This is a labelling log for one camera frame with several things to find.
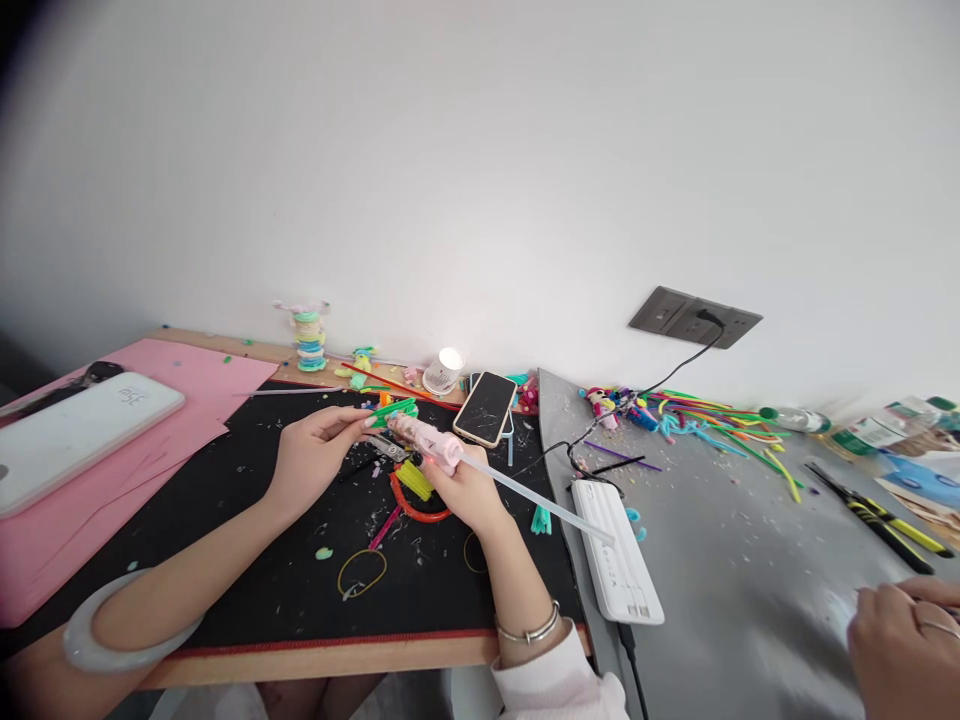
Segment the gray table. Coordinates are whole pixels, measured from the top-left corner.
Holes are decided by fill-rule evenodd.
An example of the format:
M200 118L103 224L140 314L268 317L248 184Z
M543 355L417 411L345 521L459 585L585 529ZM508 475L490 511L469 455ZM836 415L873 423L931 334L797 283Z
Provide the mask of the gray table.
M578 390L540 370L545 448L579 436L593 418ZM779 456L798 480L821 490L801 491L802 505L763 463L720 454L696 437L677 437L669 445L627 422L615 433L598 429L589 439L625 455L646 454L664 469L608 473L626 493L624 505L642 515L648 536L641 550L666 614L659 627L634 626L651 718L862 718L846 642L856 589L913 573L802 463L817 457L839 482L925 525L806 436L791 437ZM590 468L617 460L584 446L577 452ZM548 456L547 469L557 502L572 510L566 488L573 471L563 449ZM630 717L639 719L630 666L615 626L597 608L580 532L562 526L598 668L622 679ZM939 577L960 580L960 559L921 554Z

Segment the hand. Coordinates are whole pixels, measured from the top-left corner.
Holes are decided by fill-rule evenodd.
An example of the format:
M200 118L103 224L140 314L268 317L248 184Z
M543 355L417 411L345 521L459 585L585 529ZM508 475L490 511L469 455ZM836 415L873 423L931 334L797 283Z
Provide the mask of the hand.
M476 445L463 445L463 451L483 463L487 462L487 453ZM440 493L440 497L463 520L477 537L495 531L510 515L500 501L500 494L493 478L485 475L466 463L457 465L453 477L448 476L435 463L429 461L420 468L430 484Z
M908 592L917 587L914 581L904 585ZM956 717L960 639L921 625L922 621L960 632L960 625L946 611L929 602L915 603L893 585L860 590L857 615L847 636L870 720Z
M287 425L273 480L263 496L291 522L305 513L330 486L350 447L371 430L371 410L330 407Z

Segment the wall outlet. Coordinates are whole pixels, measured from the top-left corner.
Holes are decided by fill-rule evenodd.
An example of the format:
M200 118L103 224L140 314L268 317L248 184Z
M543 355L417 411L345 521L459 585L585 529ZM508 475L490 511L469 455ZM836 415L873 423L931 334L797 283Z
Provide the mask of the wall outlet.
M700 343L701 345L709 343L716 336L719 328L709 320L698 318L697 313L701 310L709 310L720 320L723 320L724 315L727 314L730 308L726 305L720 305L719 303L712 303L697 298L684 308L681 316L670 326L670 329L667 331L667 337L675 337L680 340Z
M647 298L643 307L637 311L627 325L637 330L646 330L657 335L666 334L674 321L680 317L686 307L696 300L693 295L671 290L660 285Z
M740 310L739 308L730 308L727 314L720 319L726 327L723 330L723 336L720 338L720 342L714 345L714 347L726 350L746 335L747 332L752 330L758 322L763 320L763 315L757 315L756 313ZM708 333L708 335L709 337L706 338L706 341L710 342L716 333Z
M709 345L720 334L720 328L709 320L698 318L701 310L709 310L725 327L723 336L714 345L726 350L763 320L762 315L710 302L660 285L628 323L632 328L667 337Z

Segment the silver bracelet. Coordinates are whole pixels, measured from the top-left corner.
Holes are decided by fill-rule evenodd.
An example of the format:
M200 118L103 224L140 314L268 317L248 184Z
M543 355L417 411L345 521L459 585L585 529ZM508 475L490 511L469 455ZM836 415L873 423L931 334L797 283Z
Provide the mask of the silver bracelet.
M511 635L506 630L503 629L503 626L500 625L500 620L497 619L497 616L493 616L493 621L497 625L497 632L500 633L507 640L513 640L513 642L525 642L527 645L532 645L535 642L543 640L547 635L550 634L550 631L557 626L557 622L560 620L560 603L556 600L553 601L553 614L550 615L550 619L547 620L546 625L539 627L536 630L531 632L525 632L523 637L517 635Z
M77 608L63 633L63 651L68 663L78 670L91 673L122 673L128 670L136 670L151 665L158 660L163 660L193 635L193 631L203 620L203 615L166 642L143 650L118 652L105 648L94 640L93 616L96 615L100 606L114 593L132 583L148 570L149 568L138 570L107 583Z

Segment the paper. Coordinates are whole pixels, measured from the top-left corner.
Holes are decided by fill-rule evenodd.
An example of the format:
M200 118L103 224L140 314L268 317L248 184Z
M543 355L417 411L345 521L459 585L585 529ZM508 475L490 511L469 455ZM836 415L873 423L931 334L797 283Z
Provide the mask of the paper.
M59 590L193 453L227 431L222 421L246 400L234 393L256 390L277 369L249 358L225 364L224 357L147 339L102 358L179 390L187 402L56 492L0 521L0 627L19 625Z

